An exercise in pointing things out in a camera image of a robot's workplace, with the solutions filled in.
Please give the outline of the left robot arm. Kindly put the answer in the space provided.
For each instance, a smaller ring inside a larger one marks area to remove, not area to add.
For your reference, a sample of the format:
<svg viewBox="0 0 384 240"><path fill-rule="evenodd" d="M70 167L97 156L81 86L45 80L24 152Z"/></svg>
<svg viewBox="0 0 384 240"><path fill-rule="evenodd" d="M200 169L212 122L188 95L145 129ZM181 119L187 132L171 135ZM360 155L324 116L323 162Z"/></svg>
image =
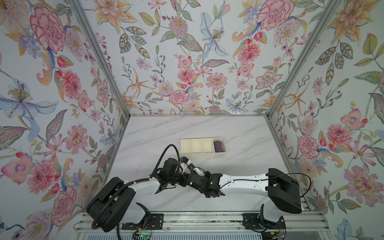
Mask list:
<svg viewBox="0 0 384 240"><path fill-rule="evenodd" d="M109 232L119 224L133 224L144 227L149 222L151 212L137 199L158 194L168 185L185 186L184 171L192 162L183 157L180 160L168 159L164 166L155 171L151 178L124 182L112 178L90 201L86 212L93 219L92 229Z"/></svg>

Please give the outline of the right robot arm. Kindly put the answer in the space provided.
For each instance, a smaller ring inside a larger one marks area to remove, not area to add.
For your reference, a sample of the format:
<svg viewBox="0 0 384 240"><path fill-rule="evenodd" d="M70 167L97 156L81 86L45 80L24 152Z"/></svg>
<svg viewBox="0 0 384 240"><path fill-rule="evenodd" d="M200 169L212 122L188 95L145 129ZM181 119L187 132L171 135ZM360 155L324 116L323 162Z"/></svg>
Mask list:
<svg viewBox="0 0 384 240"><path fill-rule="evenodd" d="M269 198L261 207L262 223L277 223L286 213L302 213L299 183L289 174L275 168L270 168L266 174L255 176L199 175L192 171L190 174L183 174L183 177L185 178L183 185L198 190L207 198L234 194Z"/></svg>

